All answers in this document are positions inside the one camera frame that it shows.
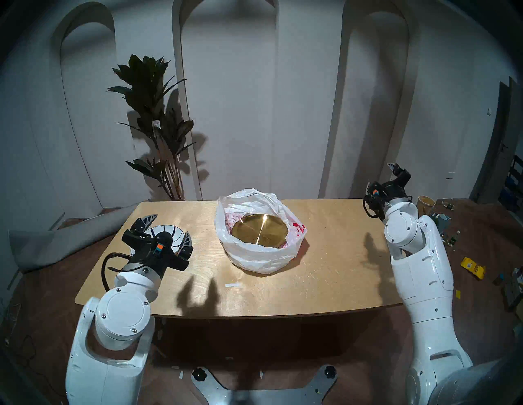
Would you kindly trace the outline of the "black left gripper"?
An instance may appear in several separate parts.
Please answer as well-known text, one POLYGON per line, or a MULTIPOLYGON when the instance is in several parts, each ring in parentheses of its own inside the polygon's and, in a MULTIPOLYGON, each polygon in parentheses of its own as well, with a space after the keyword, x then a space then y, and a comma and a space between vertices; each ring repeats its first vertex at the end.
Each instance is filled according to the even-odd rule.
POLYGON ((131 230, 123 233, 122 241, 134 250, 134 255, 122 268, 122 272, 154 271, 163 278, 167 268, 185 271, 189 266, 189 259, 193 252, 190 233, 182 234, 177 247, 173 247, 173 235, 161 231, 155 236, 145 233, 157 218, 157 214, 137 218, 131 230))

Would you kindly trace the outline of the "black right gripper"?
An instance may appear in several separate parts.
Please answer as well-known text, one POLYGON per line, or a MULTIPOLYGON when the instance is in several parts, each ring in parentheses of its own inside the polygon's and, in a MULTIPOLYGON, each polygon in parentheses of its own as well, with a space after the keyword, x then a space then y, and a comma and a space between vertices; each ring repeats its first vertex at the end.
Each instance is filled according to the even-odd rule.
POLYGON ((374 213, 385 213, 392 205, 392 200, 406 199, 411 202, 411 196, 405 192, 405 186, 411 179, 411 174, 397 163, 387 163, 395 179, 385 183, 368 182, 364 195, 364 210, 368 208, 374 213))

